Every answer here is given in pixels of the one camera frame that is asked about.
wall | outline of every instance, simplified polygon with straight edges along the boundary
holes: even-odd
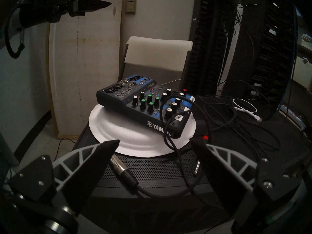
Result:
[[[18,59],[0,50],[0,132],[12,152],[49,111],[46,84],[46,30],[48,24],[25,30],[25,49]],[[10,40],[16,52],[19,35]]]
[[[312,33],[303,27],[298,27],[298,44],[306,46],[307,42],[302,42],[302,35],[307,34],[312,37]],[[297,56],[297,61],[294,71],[294,80],[305,88],[309,88],[309,83],[312,80],[312,64],[307,62],[303,63],[302,59]]]
[[[194,0],[137,0],[136,14],[122,15],[123,50],[131,36],[188,40]]]

light switch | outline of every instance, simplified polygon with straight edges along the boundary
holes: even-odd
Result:
[[[136,0],[126,0],[126,12],[135,12]]]

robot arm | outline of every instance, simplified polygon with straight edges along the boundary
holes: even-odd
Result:
[[[9,13],[5,22],[4,41],[12,58],[18,58],[24,49],[24,29],[45,22],[59,22],[62,15],[84,16],[86,12],[108,7],[110,2],[100,0],[21,0]],[[20,33],[20,46],[16,53],[10,45],[10,38]]]

white usb cable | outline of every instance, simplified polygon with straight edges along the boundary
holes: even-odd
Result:
[[[234,107],[236,110],[239,110],[239,111],[248,113],[249,115],[251,115],[252,117],[254,117],[258,122],[261,122],[261,121],[262,121],[262,119],[261,119],[259,116],[257,116],[257,115],[254,114],[254,113],[257,112],[257,108],[255,108],[255,110],[256,110],[255,112],[250,112],[250,111],[248,111],[248,110],[242,108],[242,107],[241,107],[240,105],[238,105],[237,103],[235,103],[234,100],[242,100],[242,101],[247,102],[248,104],[250,104],[253,108],[255,108],[255,106],[254,106],[253,104],[251,104],[250,102],[248,102],[248,101],[246,101],[246,100],[243,100],[243,99],[233,99],[233,103],[234,103],[235,105],[238,106],[238,107],[236,107],[236,106]]]

perforated metal surface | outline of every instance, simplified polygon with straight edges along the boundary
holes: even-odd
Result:
[[[87,136],[87,138],[80,139],[76,148],[99,143],[92,135],[90,128],[86,129],[84,136]],[[194,170],[196,155],[193,150],[191,150],[190,143],[181,148],[181,151],[183,150],[185,150],[182,154],[183,165],[186,176],[189,182],[192,183],[195,180]],[[119,153],[115,154],[130,169],[132,174],[139,181],[140,186],[143,188],[185,186],[185,182],[179,168],[179,161],[174,153],[154,158],[136,158],[121,155]],[[200,183],[208,183],[207,178],[204,177]],[[119,181],[117,175],[110,166],[107,166],[105,169],[104,175],[98,186],[124,188],[124,184]]]

